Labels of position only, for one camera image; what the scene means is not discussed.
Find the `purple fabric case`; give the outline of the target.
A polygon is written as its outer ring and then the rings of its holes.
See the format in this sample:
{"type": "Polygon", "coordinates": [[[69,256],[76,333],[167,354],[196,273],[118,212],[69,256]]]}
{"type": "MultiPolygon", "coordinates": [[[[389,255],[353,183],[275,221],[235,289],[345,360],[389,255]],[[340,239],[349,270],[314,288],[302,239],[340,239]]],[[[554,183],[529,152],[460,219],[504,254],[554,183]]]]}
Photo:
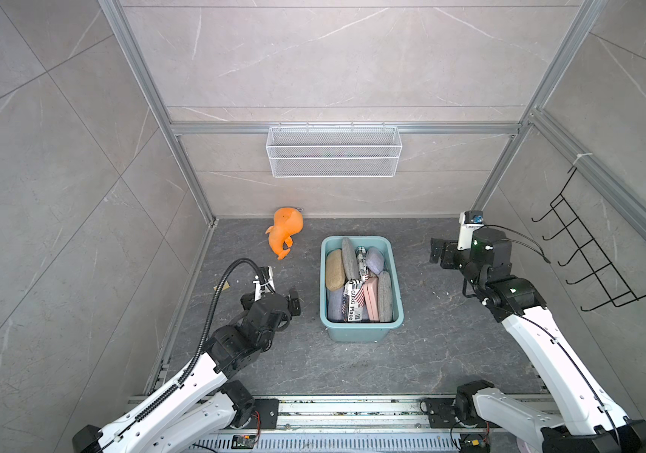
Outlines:
{"type": "Polygon", "coordinates": [[[377,247],[366,250],[366,267],[373,275],[379,276],[385,270],[385,256],[377,247]]]}
{"type": "Polygon", "coordinates": [[[327,319],[333,323],[345,321],[345,288],[327,291],[327,319]]]}

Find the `tan fabric case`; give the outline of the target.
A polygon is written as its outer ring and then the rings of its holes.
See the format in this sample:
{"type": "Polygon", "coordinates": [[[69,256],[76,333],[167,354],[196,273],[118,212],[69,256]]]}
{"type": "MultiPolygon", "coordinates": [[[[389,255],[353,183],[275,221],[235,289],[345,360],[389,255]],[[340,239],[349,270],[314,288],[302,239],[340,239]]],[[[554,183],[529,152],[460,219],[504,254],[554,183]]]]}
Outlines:
{"type": "Polygon", "coordinates": [[[330,252],[325,260],[325,286],[328,291],[334,292],[345,286],[347,276],[341,249],[330,252]]]}

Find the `purple fabric case top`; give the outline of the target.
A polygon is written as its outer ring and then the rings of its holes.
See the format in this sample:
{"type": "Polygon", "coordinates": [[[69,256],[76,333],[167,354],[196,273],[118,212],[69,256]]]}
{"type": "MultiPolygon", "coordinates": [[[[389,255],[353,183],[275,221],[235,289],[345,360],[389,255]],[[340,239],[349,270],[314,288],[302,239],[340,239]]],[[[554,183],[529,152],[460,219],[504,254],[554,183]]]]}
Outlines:
{"type": "Polygon", "coordinates": [[[373,275],[379,276],[385,270],[385,256],[377,247],[366,250],[366,267],[373,275]]]}

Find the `teal plastic storage box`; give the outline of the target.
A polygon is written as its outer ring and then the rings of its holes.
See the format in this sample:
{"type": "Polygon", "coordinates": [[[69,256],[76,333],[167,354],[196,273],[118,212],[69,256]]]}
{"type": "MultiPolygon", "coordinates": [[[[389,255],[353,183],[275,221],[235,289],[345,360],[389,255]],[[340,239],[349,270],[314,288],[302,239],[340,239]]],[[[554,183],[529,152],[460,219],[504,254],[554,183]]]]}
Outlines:
{"type": "Polygon", "coordinates": [[[328,319],[328,296],[325,286],[326,258],[334,250],[341,247],[343,236],[329,236],[321,243],[320,251],[320,283],[319,283],[319,317],[328,328],[329,337],[338,343],[373,343],[387,336],[390,330],[399,328],[405,319],[398,280],[398,269],[391,243],[382,236],[351,236],[351,242],[356,247],[376,247],[385,257],[385,271],[391,277],[393,294],[393,321],[391,323],[338,323],[328,319]]]}

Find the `grey fabric glasses case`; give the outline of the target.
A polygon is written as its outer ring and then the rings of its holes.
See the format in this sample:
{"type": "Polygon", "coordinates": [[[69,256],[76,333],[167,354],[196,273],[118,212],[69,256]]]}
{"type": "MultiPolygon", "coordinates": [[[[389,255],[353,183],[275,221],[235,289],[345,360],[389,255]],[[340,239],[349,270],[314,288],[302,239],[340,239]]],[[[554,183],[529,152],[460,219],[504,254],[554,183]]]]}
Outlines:
{"type": "Polygon", "coordinates": [[[391,275],[387,271],[383,271],[378,276],[378,315],[380,322],[391,323],[393,321],[393,303],[391,275]]]}

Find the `newspaper print case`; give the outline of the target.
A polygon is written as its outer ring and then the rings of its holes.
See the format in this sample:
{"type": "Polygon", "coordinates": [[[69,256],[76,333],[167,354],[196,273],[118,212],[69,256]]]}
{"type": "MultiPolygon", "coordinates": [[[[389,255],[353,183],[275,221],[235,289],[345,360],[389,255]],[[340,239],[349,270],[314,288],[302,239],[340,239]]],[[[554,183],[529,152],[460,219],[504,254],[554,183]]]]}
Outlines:
{"type": "Polygon", "coordinates": [[[357,247],[355,254],[360,281],[366,281],[369,278],[369,269],[366,263],[366,249],[364,247],[357,247]]]}

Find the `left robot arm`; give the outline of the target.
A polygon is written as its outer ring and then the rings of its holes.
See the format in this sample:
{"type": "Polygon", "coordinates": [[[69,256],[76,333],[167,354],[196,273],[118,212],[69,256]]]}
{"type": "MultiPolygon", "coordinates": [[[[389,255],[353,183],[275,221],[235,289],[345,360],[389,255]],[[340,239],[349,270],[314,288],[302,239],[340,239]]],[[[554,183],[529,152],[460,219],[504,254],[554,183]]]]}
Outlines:
{"type": "Polygon", "coordinates": [[[255,399],[235,375],[272,347],[275,335],[300,315],[295,290],[277,293],[271,267],[235,260],[255,273],[255,289],[241,298],[242,313],[212,330],[222,294],[217,288],[192,359],[170,381],[132,410],[102,428],[88,425],[74,435],[75,452],[181,452],[213,432],[241,428],[254,417],[255,399]]]}

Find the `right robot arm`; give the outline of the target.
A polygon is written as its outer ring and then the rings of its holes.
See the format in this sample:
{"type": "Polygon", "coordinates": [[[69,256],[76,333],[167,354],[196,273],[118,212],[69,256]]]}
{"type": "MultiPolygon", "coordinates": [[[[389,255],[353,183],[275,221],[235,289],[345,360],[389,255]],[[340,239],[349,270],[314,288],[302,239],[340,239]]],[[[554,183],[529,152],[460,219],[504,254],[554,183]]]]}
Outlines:
{"type": "Polygon", "coordinates": [[[540,411],[480,379],[458,387],[453,411],[464,427],[489,422],[517,437],[523,452],[646,452],[646,421],[630,417],[572,349],[536,287],[512,274],[510,241],[468,224],[461,238],[431,241],[430,261],[464,277],[477,299],[514,338],[556,404],[540,411]]]}

